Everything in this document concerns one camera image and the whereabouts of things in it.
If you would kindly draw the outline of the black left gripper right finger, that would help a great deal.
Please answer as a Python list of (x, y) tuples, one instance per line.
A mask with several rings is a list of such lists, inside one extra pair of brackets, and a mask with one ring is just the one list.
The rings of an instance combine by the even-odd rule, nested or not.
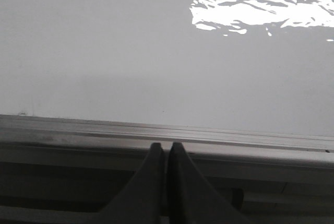
[(166, 176), (170, 223), (251, 223), (242, 213), (244, 193), (214, 189), (182, 143), (173, 143)]

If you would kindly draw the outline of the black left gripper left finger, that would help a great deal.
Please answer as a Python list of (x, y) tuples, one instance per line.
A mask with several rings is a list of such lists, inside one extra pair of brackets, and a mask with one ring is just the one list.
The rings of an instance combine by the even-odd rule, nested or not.
[(164, 152), (153, 143), (142, 166), (97, 215), (97, 223), (159, 223)]

